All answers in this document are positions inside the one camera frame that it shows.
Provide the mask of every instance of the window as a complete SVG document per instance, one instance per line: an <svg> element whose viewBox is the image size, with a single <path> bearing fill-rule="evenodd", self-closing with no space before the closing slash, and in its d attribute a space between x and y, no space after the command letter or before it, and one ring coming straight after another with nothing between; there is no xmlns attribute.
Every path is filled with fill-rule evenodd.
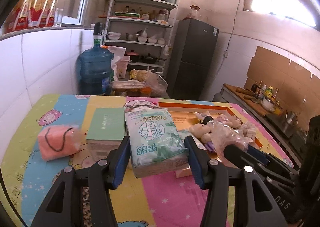
<svg viewBox="0 0 320 227"><path fill-rule="evenodd" d="M316 26L310 12L298 0L245 0L244 10L285 16Z"/></svg>

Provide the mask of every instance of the screw head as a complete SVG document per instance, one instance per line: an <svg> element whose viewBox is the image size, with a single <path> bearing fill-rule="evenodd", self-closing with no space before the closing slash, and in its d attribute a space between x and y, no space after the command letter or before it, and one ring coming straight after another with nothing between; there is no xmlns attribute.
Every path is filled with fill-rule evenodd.
<svg viewBox="0 0 320 227"><path fill-rule="evenodd" d="M216 166L217 164L219 164L219 161L216 160L216 159L210 159L209 160L209 164L212 165L212 166Z"/></svg>
<svg viewBox="0 0 320 227"><path fill-rule="evenodd" d="M66 166L63 170L66 173L70 173L72 171L72 166Z"/></svg>
<svg viewBox="0 0 320 227"><path fill-rule="evenodd" d="M105 160L105 159L101 159L101 160L99 160L99 162L98 162L98 165L100 165L100 166L105 166L106 164L108 164L108 161Z"/></svg>
<svg viewBox="0 0 320 227"><path fill-rule="evenodd" d="M253 168L251 166L245 166L244 170L248 173L251 173L253 171Z"/></svg>

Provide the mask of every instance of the wooden cutting board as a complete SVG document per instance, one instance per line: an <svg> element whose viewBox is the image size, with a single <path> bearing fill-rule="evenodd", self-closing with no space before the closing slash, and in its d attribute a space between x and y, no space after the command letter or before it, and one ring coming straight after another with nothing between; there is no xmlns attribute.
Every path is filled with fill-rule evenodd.
<svg viewBox="0 0 320 227"><path fill-rule="evenodd" d="M232 93L234 93L236 96L238 96L249 107L254 109L256 111L256 113L258 113L261 117L264 117L267 114L271 114L271 112L265 110L260 103L254 103L253 101L251 101L249 99L244 99L244 95L245 94L236 91L236 89L239 88L239 87L236 87L236 86L233 86L233 85L228 85L226 83L224 83L223 86L226 87L228 90L230 90Z"/></svg>

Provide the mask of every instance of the white tiled wall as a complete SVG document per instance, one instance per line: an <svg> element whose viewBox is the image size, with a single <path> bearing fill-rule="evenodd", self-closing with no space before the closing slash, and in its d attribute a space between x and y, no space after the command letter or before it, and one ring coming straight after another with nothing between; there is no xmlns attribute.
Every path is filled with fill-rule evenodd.
<svg viewBox="0 0 320 227"><path fill-rule="evenodd" d="M247 71L251 58L254 57L257 46L264 47L289 58L320 78L319 69L291 52L272 44L239 35L232 35L228 49L228 57L223 61L223 54L227 49L229 38L229 33L220 32L218 35L217 46L213 54L209 74L200 100L212 101L214 95L221 91L224 83L243 87L247 80Z"/></svg>
<svg viewBox="0 0 320 227"><path fill-rule="evenodd" d="M93 31L61 29L0 41L0 162L11 137L41 96L76 94L75 63Z"/></svg>

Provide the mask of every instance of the frying pan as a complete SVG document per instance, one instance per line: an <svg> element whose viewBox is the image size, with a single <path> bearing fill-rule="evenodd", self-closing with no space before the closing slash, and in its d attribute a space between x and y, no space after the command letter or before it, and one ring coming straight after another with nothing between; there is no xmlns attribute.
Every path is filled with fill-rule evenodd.
<svg viewBox="0 0 320 227"><path fill-rule="evenodd" d="M143 63L154 64L157 60L166 61L166 59L164 59L164 58L153 57L150 54L148 54L148 56L141 56L141 61Z"/></svg>

